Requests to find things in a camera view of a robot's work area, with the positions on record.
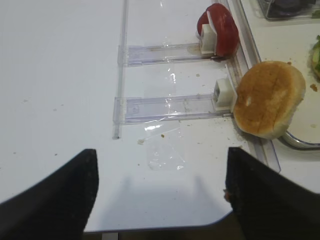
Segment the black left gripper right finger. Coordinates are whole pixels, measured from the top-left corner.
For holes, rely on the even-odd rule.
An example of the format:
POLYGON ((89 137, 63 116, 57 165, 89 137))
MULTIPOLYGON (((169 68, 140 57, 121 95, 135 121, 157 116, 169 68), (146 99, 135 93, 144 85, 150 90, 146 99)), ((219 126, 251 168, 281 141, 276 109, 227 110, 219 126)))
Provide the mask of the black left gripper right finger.
POLYGON ((320 196, 230 147, 224 197, 247 240, 318 240, 320 196))

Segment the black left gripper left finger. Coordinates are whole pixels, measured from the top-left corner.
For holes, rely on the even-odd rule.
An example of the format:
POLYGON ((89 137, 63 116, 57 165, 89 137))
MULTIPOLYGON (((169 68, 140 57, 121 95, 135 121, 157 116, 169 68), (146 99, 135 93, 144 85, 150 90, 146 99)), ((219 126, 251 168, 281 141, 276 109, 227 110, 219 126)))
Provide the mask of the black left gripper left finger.
POLYGON ((80 240, 99 188, 98 157, 85 149, 0 205, 2 240, 80 240))

